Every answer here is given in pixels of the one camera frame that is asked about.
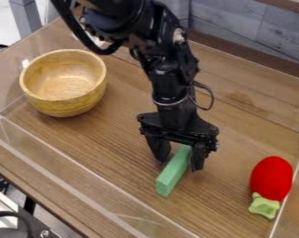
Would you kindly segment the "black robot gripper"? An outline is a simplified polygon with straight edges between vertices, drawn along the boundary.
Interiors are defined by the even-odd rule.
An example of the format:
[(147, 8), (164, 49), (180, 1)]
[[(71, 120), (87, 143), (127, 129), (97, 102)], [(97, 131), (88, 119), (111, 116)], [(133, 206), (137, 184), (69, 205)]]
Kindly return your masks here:
[(200, 118), (196, 109), (187, 106), (176, 110), (140, 113), (137, 121), (155, 159), (162, 163), (167, 161), (171, 141), (194, 145), (191, 167), (194, 171), (203, 170), (207, 150), (218, 150), (220, 130)]

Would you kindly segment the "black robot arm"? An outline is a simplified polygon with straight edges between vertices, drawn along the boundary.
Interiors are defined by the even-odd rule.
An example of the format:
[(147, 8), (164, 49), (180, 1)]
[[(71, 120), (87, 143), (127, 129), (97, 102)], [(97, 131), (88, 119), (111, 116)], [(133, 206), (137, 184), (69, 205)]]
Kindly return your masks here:
[(195, 80), (199, 59), (178, 16), (158, 0), (77, 1), (79, 17), (65, 0), (51, 0), (77, 39), (99, 55), (125, 46), (150, 78), (158, 111), (139, 114), (137, 121), (156, 160), (164, 162), (171, 144), (183, 143), (192, 148), (192, 169), (203, 169), (220, 130), (198, 113), (196, 89), (207, 85)]

